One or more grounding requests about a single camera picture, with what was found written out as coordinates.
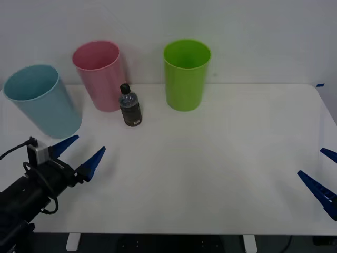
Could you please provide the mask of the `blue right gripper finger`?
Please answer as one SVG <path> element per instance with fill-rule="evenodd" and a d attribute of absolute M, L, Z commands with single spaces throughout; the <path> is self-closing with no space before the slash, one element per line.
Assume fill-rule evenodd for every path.
<path fill-rule="evenodd" d="M 317 198 L 320 204 L 323 206 L 325 212 L 336 221 L 336 194 L 318 183 L 303 171 L 297 172 L 303 183 Z"/>
<path fill-rule="evenodd" d="M 332 161 L 334 161 L 335 163 L 337 163 L 337 153 L 334 151 L 331 151 L 329 149 L 326 148 L 322 148 L 320 150 L 320 152 L 322 154 L 324 154 L 325 156 L 327 156 L 329 159 L 331 159 Z"/>

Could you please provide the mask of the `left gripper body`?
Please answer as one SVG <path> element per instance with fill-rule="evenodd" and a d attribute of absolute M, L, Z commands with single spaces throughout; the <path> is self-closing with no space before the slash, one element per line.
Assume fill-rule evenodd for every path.
<path fill-rule="evenodd" d="M 38 166 L 25 162 L 25 171 L 25 174 L 33 179 L 50 197 L 58 197 L 66 188 L 84 182 L 78 177 L 75 170 L 59 159 L 49 160 Z"/>

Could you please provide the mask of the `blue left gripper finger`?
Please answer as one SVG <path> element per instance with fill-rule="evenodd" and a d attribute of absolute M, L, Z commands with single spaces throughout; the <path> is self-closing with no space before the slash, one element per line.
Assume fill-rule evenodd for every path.
<path fill-rule="evenodd" d="M 49 147 L 49 157 L 51 159 L 58 159 L 59 156 L 77 139 L 79 138 L 78 135 L 74 135 L 69 137 L 53 146 Z"/>
<path fill-rule="evenodd" d="M 91 181 L 105 151 L 106 147 L 101 147 L 91 158 L 75 170 L 75 178 L 78 183 Z"/>

